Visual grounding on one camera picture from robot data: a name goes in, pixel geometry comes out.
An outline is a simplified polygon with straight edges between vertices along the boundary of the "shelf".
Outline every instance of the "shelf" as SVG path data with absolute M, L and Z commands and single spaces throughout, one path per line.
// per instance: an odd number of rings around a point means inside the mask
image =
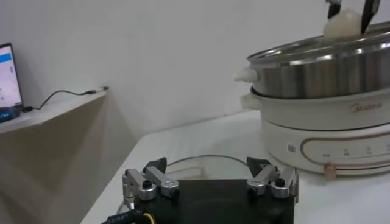
M 69 100 L 47 104 L 41 110 L 33 110 L 30 113 L 25 114 L 22 113 L 20 117 L 14 120 L 0 123 L 0 134 L 43 124 L 46 121 L 50 121 L 69 111 L 81 107 L 82 105 L 104 97 L 105 94 L 106 92 L 99 92 L 93 95 L 79 96 Z

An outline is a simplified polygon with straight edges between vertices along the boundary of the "black base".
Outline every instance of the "black base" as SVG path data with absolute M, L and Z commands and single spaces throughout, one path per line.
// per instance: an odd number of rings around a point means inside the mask
M 279 200 L 269 191 L 256 200 L 247 194 L 247 180 L 181 180 L 177 201 L 138 198 L 135 208 L 153 214 L 158 224 L 293 224 L 294 198 Z

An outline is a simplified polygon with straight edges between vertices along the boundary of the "blue object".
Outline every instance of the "blue object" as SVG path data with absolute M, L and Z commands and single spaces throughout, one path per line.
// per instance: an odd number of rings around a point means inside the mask
M 0 107 L 0 123 L 20 116 L 20 110 L 14 107 Z
M 7 61 L 10 61 L 10 60 L 12 60 L 12 57 L 11 57 L 10 53 L 0 55 L 0 63 L 7 62 Z

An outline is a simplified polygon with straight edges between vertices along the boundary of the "control panel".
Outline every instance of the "control panel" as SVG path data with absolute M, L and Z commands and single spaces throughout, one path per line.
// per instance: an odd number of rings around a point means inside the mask
M 390 164 L 390 133 L 355 138 L 308 138 L 301 153 L 316 164 L 379 166 Z

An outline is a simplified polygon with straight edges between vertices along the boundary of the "white ball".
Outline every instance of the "white ball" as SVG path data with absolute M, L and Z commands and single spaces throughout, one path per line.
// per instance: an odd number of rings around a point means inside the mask
M 344 9 L 334 16 L 324 27 L 324 38 L 352 37 L 361 33 L 361 15 Z

